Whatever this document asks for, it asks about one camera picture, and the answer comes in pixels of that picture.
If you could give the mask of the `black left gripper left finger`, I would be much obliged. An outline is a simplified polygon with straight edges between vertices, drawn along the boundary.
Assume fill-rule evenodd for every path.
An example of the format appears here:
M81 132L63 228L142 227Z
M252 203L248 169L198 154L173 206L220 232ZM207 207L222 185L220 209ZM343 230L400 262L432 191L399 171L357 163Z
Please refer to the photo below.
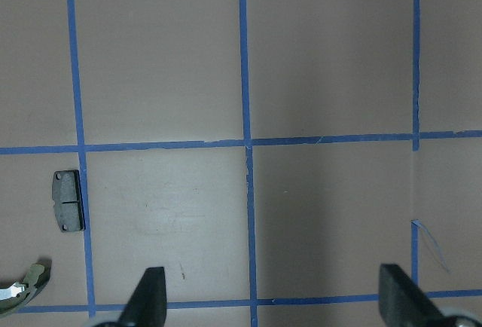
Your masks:
M164 267L145 270L118 319L119 326L164 326L167 297Z

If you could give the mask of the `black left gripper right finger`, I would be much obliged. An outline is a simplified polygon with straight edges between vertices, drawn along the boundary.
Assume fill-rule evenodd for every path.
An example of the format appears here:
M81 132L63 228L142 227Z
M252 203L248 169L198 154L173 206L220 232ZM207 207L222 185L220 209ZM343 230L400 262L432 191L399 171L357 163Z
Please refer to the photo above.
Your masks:
M379 312L386 326L447 326L446 317L397 264L379 269Z

